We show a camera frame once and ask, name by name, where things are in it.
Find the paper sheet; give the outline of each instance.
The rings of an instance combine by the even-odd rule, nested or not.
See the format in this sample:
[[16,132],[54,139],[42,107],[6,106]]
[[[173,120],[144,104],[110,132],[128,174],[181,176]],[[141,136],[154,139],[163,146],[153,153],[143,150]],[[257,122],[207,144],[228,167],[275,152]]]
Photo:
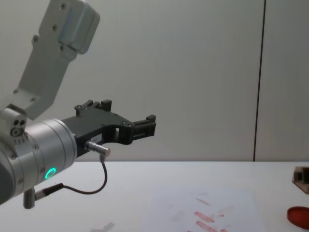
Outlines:
[[143,232],[266,232],[246,191],[161,188],[154,195]]

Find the silver cylindrical joint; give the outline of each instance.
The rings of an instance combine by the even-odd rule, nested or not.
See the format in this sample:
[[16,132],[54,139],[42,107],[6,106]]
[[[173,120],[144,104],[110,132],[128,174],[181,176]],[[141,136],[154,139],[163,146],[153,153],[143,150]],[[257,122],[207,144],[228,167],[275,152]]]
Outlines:
[[0,138],[0,204],[70,167],[77,156],[73,133],[60,120],[26,127],[22,137]]
[[111,153],[111,150],[109,148],[98,145],[98,144],[93,143],[91,141],[86,142],[85,148],[90,150],[90,151],[98,152],[99,154],[102,154],[102,155],[105,155],[105,156],[109,156],[110,153]]

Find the cable connector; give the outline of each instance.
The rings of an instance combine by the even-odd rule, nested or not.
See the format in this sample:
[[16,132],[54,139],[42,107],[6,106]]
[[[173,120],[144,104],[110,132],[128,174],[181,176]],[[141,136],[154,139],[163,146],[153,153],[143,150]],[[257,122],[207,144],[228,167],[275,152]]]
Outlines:
[[35,200],[38,201],[44,197],[47,197],[48,195],[57,192],[60,189],[63,189],[64,185],[62,183],[51,186],[49,188],[42,189],[41,191],[38,191],[35,193]]
[[100,155],[104,155],[104,156],[109,156],[111,153],[111,150],[109,148],[104,147],[102,145],[98,145],[91,141],[87,141],[85,143],[85,148],[88,149],[89,151],[98,152]]

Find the cable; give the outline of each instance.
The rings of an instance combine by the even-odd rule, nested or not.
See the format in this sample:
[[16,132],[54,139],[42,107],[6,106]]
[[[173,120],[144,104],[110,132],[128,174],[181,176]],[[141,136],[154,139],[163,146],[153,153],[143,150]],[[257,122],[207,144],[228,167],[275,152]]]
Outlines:
[[96,194],[100,191],[102,191],[102,189],[104,189],[106,183],[107,183],[107,169],[106,169],[106,166],[105,166],[105,163],[103,162],[102,163],[102,166],[103,166],[103,170],[104,170],[104,183],[103,185],[98,189],[98,190],[95,190],[95,191],[91,191],[91,192],[86,192],[86,191],[81,191],[81,190],[78,190],[78,189],[75,189],[75,188],[72,188],[72,187],[69,187],[69,186],[66,186],[64,185],[63,188],[64,189],[69,189],[69,190],[72,190],[74,192],[77,192],[77,193],[80,193],[80,194],[84,194],[84,195],[91,195],[91,194]]
[[92,194],[96,194],[96,193],[102,191],[104,189],[104,187],[106,186],[106,183],[107,183],[107,169],[106,169],[105,163],[103,162],[103,159],[104,158],[102,158],[102,160],[101,160],[101,164],[102,164],[102,167],[103,167],[103,170],[104,170],[104,183],[98,190],[91,191],[91,192],[81,191],[81,190],[78,190],[78,189],[75,189],[75,188],[72,188],[70,186],[66,186],[66,185],[63,185],[62,183],[60,183],[60,184],[53,185],[51,187],[42,189],[41,191],[38,191],[37,193],[35,193],[35,200],[37,201],[39,199],[47,197],[48,195],[50,195],[54,192],[57,192],[60,189],[69,189],[69,190],[72,190],[74,192],[84,194],[84,195],[92,195]]

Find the metal connector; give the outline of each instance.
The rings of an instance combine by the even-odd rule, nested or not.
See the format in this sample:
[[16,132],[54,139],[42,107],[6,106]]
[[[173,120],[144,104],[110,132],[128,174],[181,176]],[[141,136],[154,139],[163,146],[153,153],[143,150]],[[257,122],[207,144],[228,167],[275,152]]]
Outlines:
[[111,153],[111,150],[109,148],[98,145],[98,144],[93,143],[91,141],[87,141],[85,143],[85,148],[88,149],[89,151],[95,151],[95,152],[102,154],[106,157],[109,156],[110,153]]
[[35,200],[38,201],[42,198],[46,197],[46,194],[43,192],[43,190],[38,191],[35,193]]

